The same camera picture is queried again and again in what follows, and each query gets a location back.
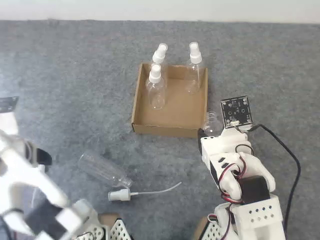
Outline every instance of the open cardboard tray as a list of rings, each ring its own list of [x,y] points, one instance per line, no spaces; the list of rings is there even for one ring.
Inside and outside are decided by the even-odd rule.
[[[184,80],[187,70],[183,65],[168,66],[166,104],[162,109],[151,108],[145,87],[150,65],[139,68],[131,125],[135,133],[171,137],[196,138],[207,114],[208,69],[204,71],[201,88],[190,94]]]

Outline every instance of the black circuit board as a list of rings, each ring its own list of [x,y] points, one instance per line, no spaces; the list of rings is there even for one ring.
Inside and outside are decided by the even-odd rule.
[[[226,129],[253,123],[248,96],[223,99],[220,103],[223,115],[223,124]]]

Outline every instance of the white spray nozzle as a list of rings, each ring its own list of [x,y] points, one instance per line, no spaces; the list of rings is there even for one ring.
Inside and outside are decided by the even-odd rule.
[[[180,184],[182,184],[182,181],[178,182],[176,185],[169,187],[165,190],[161,191],[143,191],[143,192],[130,192],[129,188],[121,189],[119,191],[110,191],[108,193],[108,199],[109,201],[130,201],[131,196],[136,196],[136,195],[150,195],[150,194],[163,194],[165,192],[169,192],[172,189],[175,189],[178,187]]]
[[[124,188],[119,191],[110,191],[108,193],[108,199],[109,201],[130,201],[131,195],[130,195],[130,189]]]
[[[149,81],[153,84],[159,83],[161,80],[161,66],[159,64],[153,64],[149,74]]]
[[[165,57],[166,57],[166,52],[168,50],[168,46],[165,43],[160,43],[157,50],[154,52],[152,56],[152,60],[156,64],[162,64]]]
[[[193,64],[202,62],[202,56],[197,42],[191,42],[190,45],[190,60]]]

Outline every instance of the red wire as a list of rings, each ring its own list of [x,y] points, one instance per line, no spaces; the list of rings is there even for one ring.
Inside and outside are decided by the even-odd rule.
[[[246,164],[245,160],[242,158],[241,155],[239,156],[239,158],[240,158],[240,160],[241,160],[242,163],[243,163],[243,169],[242,169],[242,171],[241,171],[240,167],[239,167],[236,163],[231,163],[231,164],[229,164],[229,165],[223,170],[223,172],[221,173],[221,175],[220,175],[220,177],[219,177],[219,180],[218,180],[218,187],[219,187],[219,190],[220,190],[220,192],[221,192],[221,197],[222,197],[224,200],[226,200],[227,202],[233,203],[233,204],[240,204],[242,201],[241,201],[241,200],[239,200],[239,201],[238,201],[238,200],[233,200],[232,198],[229,198],[229,197],[230,197],[230,194],[222,191],[222,189],[221,189],[221,187],[220,187],[220,182],[221,182],[221,180],[223,179],[223,177],[225,176],[225,173],[226,173],[232,166],[234,166],[234,165],[236,165],[236,166],[238,167],[239,172],[240,172],[239,175],[236,176],[235,178],[236,178],[236,179],[240,179],[240,178],[243,177],[243,175],[245,174],[245,172],[246,172],[246,170],[247,170],[247,164]]]
[[[229,214],[229,221],[228,221],[228,226],[226,227],[225,233],[222,236],[222,238],[220,240],[225,240],[227,237],[227,234],[229,232],[230,229],[230,225],[231,225],[231,211],[230,211],[230,207],[231,207],[232,203],[229,205],[229,207],[227,208],[228,214]]]

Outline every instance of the white wall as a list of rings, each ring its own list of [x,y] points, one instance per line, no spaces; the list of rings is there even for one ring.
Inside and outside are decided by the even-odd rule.
[[[320,0],[0,0],[0,20],[320,23]]]

